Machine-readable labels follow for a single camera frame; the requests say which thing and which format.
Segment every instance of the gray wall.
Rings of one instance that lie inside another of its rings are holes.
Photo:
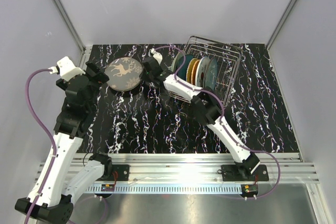
[[[332,214],[336,210],[335,44],[336,1],[299,0],[270,50],[303,157],[315,163]]]
[[[62,0],[85,45],[266,43],[289,0]]]
[[[24,99],[27,77],[80,52],[51,0],[0,0],[0,222],[21,223],[16,199],[32,189],[38,164],[50,149],[46,134],[30,116]],[[31,86],[34,108],[50,130],[64,99],[57,77],[38,75]]]

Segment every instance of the beige plate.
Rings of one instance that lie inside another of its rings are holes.
[[[199,64],[200,60],[196,60],[196,62],[194,63],[193,66],[193,70],[191,71],[191,84],[195,85],[195,78],[196,78],[196,70],[197,70],[197,66]]]
[[[194,64],[197,62],[197,59],[192,59],[188,65],[188,69],[187,69],[187,82],[188,83],[191,83],[191,76],[192,76],[192,70],[193,70],[193,67],[194,67]]]

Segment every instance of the marble tabletop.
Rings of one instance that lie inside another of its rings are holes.
[[[151,48],[162,45],[94,45],[90,55],[105,69],[113,60],[141,62]],[[185,45],[175,45],[183,49]],[[299,152],[278,82],[264,44],[236,44],[243,50],[226,112],[249,148],[268,152]],[[162,49],[169,67],[177,54]],[[166,90],[142,84],[131,92],[112,91],[104,84],[98,112],[80,153],[227,153],[218,137],[193,118],[191,106]]]

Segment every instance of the dish rack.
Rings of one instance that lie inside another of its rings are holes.
[[[218,63],[218,76],[215,86],[215,94],[227,106],[230,100],[233,85],[238,73],[243,50],[239,47],[218,41],[205,39],[197,36],[191,36],[185,52],[187,55],[193,55],[197,59],[208,56],[210,59],[216,58]],[[178,94],[169,91],[171,97],[188,102]]]

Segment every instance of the purple cable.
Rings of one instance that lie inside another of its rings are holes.
[[[29,85],[30,85],[30,81],[32,80],[32,78],[37,75],[38,73],[41,73],[41,72],[51,72],[52,70],[51,69],[40,69],[40,70],[37,70],[35,71],[34,73],[32,73],[27,81],[26,81],[26,86],[25,86],[25,96],[26,96],[26,102],[27,102],[27,105],[28,105],[28,108],[29,108],[29,111],[30,113],[32,114],[33,118],[36,120],[36,122],[42,127],[42,129],[47,133],[48,137],[50,138],[50,141],[51,141],[51,144],[53,146],[53,149],[52,149],[52,154],[53,154],[53,157],[51,158],[51,161],[50,161],[50,164],[48,166],[48,169],[47,169],[47,172],[46,172],[46,175],[45,177],[43,178],[42,182],[41,182],[41,185],[40,185],[40,188],[38,189],[37,193],[40,194],[43,190],[43,187],[47,181],[47,178],[50,174],[50,171],[51,171],[51,168],[53,167],[53,164],[54,164],[54,161],[55,161],[55,157],[56,157],[56,153],[57,153],[57,149],[56,149],[56,143],[55,143],[55,140],[53,138],[53,135],[49,132],[49,130],[47,129],[47,127],[43,124],[43,122],[41,122],[40,118],[38,118],[38,116],[36,115],[33,107],[32,107],[32,103],[30,102],[30,98],[29,98]],[[38,197],[39,195],[36,195],[28,212],[27,212],[27,216],[26,216],[26,219],[25,219],[25,222],[24,224],[28,224],[28,221],[29,221],[29,217],[30,215],[32,214],[32,210],[38,200]]]
[[[78,202],[77,204],[83,203],[84,201],[87,201],[88,199],[91,199],[91,198],[93,198],[93,197],[94,197],[94,196],[92,196],[92,197],[87,197],[87,198],[81,200],[80,202]],[[109,208],[108,208],[108,204],[107,204],[107,200],[104,199],[104,198],[101,198],[101,199],[102,199],[102,201],[104,202],[104,213],[103,213],[103,215],[100,217],[100,219],[99,219],[96,223],[94,223],[94,224],[99,224],[99,223],[101,223],[101,222],[106,218],[107,213],[108,213],[108,210],[109,210]],[[69,222],[70,224],[76,224],[76,223],[74,223],[74,222],[71,221],[71,220],[68,220],[68,222]]]
[[[177,51],[179,51],[180,53],[182,53],[183,55],[183,62],[182,64],[180,65],[180,67],[178,67],[178,69],[176,70],[175,74],[174,74],[174,79],[179,83],[181,84],[182,86],[192,90],[188,85],[186,85],[185,83],[183,83],[182,81],[178,80],[177,79],[177,73],[180,71],[180,69],[183,67],[183,65],[185,64],[185,52],[182,51],[180,48],[177,48],[175,46],[162,46],[162,47],[158,47],[158,48],[155,48],[154,50],[159,50],[159,49],[162,49],[162,48],[174,48],[176,49]],[[195,89],[194,91],[200,91],[200,92],[204,92],[204,93],[207,93],[209,95],[211,95],[212,97],[214,97],[216,99],[216,101],[218,102],[218,104],[220,105],[221,107],[221,111],[222,111],[222,114],[221,114],[221,117],[219,120],[222,120],[223,116],[224,116],[224,106],[223,106],[223,103],[222,101],[218,98],[218,96],[216,96],[214,93],[211,93],[210,91],[207,91],[207,90],[204,90],[204,89]],[[242,146],[240,143],[238,143],[234,137],[230,134],[229,130],[226,128],[225,125],[222,125],[223,129],[225,130],[225,132],[229,135],[229,137],[235,142],[235,144],[239,145],[241,148],[249,151],[249,152],[253,152],[253,153],[264,153],[264,154],[267,154],[269,155],[271,158],[274,159],[275,163],[277,164],[278,166],[278,178],[277,178],[277,181],[274,185],[274,187],[267,193],[263,194],[263,195],[260,195],[258,196],[258,198],[264,198],[268,195],[270,195],[276,188],[277,186],[279,185],[279,182],[280,182],[280,175],[281,175],[281,169],[280,169],[280,164],[279,164],[279,161],[270,153],[268,152],[265,152],[265,151],[255,151],[255,150],[252,150],[248,147],[245,147],[245,146]]]

